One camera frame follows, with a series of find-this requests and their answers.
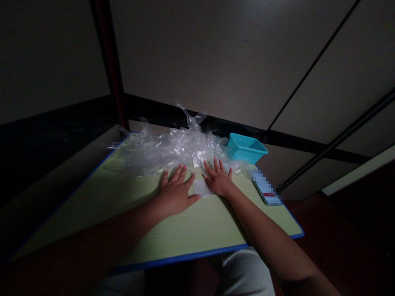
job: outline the desk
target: desk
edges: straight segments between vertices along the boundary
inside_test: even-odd
[[[133,208],[157,193],[160,175],[129,178],[108,168],[121,160],[118,150],[109,155],[59,206],[52,216],[14,255],[16,259]],[[201,168],[196,179],[203,180]],[[293,238],[304,236],[285,205],[266,206],[251,180],[233,176],[234,183],[263,212]],[[191,187],[189,194],[194,194]],[[152,229],[111,274],[146,269],[246,248],[247,238],[231,205],[211,195],[183,213],[169,217]]]

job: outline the crumpled plastic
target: crumpled plastic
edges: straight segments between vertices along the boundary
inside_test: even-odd
[[[121,156],[121,163],[117,165],[105,165],[105,169],[128,173],[131,177],[152,176],[178,167],[182,162],[188,168],[202,167],[205,171],[203,161],[207,159],[209,164],[213,163],[214,157],[222,159],[226,172],[232,167],[233,173],[244,174],[249,178],[248,163],[232,160],[227,155],[227,138],[213,135],[212,132],[202,132],[200,123],[207,117],[202,112],[195,117],[175,101],[176,106],[181,108],[188,121],[187,128],[172,128],[169,133],[154,135],[147,119],[140,118],[142,131],[140,133],[123,133],[125,135],[122,143],[109,143],[107,149],[117,149]]]

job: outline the plastic container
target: plastic container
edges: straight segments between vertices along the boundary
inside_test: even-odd
[[[268,151],[257,139],[230,133],[228,156],[234,160],[243,160],[255,164]]]

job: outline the black baseboard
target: black baseboard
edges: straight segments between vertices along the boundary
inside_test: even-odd
[[[125,108],[126,118],[139,120],[140,116],[147,118],[148,122],[166,127],[188,127],[185,114],[183,111],[172,105],[156,102],[142,97],[124,94],[123,106]],[[328,148],[327,144],[311,141],[308,139],[292,136],[274,130],[266,131],[247,125],[235,123],[229,120],[207,116],[201,124],[203,131],[212,131],[213,134],[221,137],[229,137],[231,132],[245,136],[260,139],[263,144],[269,144],[303,152],[319,154]],[[368,156],[343,151],[340,149],[331,149],[325,158],[363,164],[370,159]]]
[[[0,126],[0,207],[119,122],[111,95]]]

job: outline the left hand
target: left hand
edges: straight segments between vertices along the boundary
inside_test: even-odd
[[[170,181],[168,180],[168,171],[163,175],[159,193],[154,198],[160,204],[160,210],[164,211],[166,217],[185,211],[201,198],[198,194],[188,196],[188,190],[192,186],[196,173],[194,172],[184,183],[186,169],[187,166],[183,166],[181,163]]]

